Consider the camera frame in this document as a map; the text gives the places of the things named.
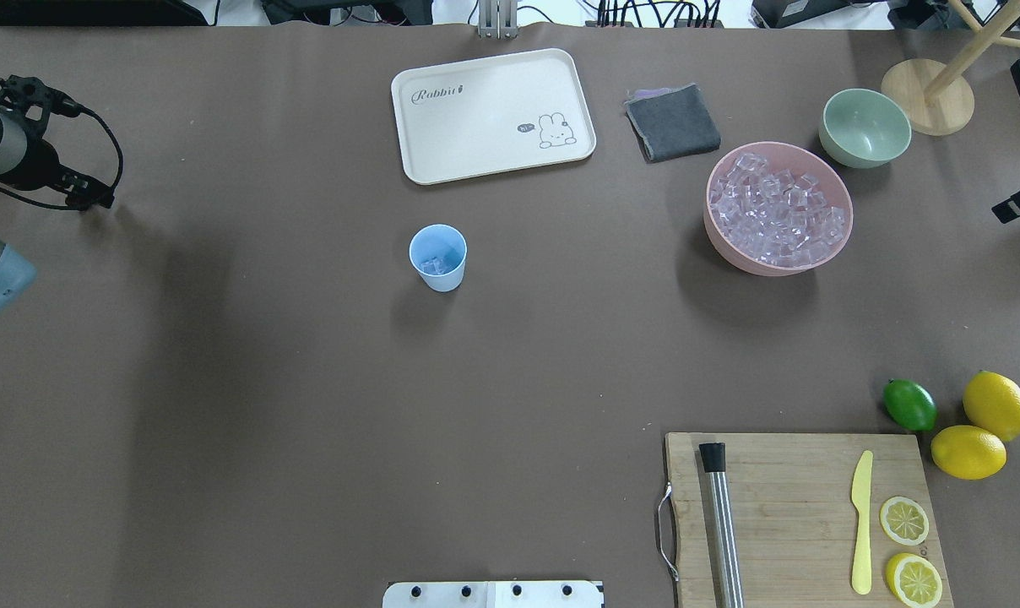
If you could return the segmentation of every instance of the white tray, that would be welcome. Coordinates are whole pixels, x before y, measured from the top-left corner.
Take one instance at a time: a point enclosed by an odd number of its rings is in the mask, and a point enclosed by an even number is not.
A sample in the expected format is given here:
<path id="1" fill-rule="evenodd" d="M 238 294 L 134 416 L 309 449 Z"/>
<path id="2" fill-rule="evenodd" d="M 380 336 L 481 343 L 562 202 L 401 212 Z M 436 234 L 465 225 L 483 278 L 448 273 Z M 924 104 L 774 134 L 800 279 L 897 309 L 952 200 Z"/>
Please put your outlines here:
<path id="1" fill-rule="evenodd" d="M 580 160 L 596 149 L 574 58 L 560 49 L 407 69 L 390 89 L 401 161 L 416 184 Z"/>

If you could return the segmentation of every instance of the wooden cutting board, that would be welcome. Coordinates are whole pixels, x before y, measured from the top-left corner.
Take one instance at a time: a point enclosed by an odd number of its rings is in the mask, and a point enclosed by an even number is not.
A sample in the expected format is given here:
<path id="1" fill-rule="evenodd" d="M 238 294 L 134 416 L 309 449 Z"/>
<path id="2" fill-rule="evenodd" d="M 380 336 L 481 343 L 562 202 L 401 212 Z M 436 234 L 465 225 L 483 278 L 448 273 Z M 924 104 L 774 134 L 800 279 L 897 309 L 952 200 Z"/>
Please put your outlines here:
<path id="1" fill-rule="evenodd" d="M 884 572 L 885 562 L 904 552 L 923 555 L 934 564 L 945 584 L 938 606 L 954 607 L 914 436 L 669 433 L 665 447 L 680 607 L 718 604 L 707 536 L 711 531 L 703 512 L 708 482 L 697 449 L 709 442 L 727 445 L 731 515 L 748 607 L 903 607 L 885 585 Z M 870 493 L 873 584 L 868 596 L 858 596 L 851 589 L 857 520 L 851 505 L 851 476 L 864 450 L 874 453 Z M 922 546 L 901 546 L 881 530 L 878 509 L 895 496 L 915 500 L 925 509 L 930 535 Z"/>

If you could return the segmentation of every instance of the plastic knife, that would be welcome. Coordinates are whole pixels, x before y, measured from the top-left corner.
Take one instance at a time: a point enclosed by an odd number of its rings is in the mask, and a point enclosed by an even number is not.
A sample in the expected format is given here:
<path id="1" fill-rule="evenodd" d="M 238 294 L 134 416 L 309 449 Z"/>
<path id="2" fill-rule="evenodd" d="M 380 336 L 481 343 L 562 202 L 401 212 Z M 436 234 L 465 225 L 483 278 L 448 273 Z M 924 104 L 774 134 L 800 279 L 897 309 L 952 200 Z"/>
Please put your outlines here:
<path id="1" fill-rule="evenodd" d="M 851 561 L 851 589 L 861 596 L 870 593 L 870 469 L 874 454 L 864 451 L 851 478 L 851 504 L 859 512 L 859 527 L 855 537 L 855 558 Z"/>

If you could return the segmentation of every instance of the metal bracket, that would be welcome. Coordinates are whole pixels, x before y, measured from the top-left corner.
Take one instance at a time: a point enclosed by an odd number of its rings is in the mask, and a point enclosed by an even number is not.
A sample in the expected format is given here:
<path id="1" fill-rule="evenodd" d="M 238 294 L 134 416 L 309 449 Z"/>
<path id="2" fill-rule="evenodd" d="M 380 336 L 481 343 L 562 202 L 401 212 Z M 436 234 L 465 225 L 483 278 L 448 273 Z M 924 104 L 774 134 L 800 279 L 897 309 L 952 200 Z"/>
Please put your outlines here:
<path id="1" fill-rule="evenodd" d="M 517 0 L 479 0 L 480 38 L 517 38 Z"/>
<path id="2" fill-rule="evenodd" d="M 409 581 L 382 608 L 604 608 L 603 581 Z"/>

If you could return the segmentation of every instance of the green bowl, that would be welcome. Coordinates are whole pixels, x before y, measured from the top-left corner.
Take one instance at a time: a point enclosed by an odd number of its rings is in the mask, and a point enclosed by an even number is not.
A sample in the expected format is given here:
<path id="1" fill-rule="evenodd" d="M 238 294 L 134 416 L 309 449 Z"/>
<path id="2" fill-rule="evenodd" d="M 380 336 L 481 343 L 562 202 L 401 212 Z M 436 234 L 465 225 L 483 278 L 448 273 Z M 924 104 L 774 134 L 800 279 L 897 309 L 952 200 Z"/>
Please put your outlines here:
<path id="1" fill-rule="evenodd" d="M 908 116 L 891 99 L 868 89 L 845 89 L 826 102 L 818 138 L 837 162 L 869 169 L 899 157 L 912 141 Z"/>

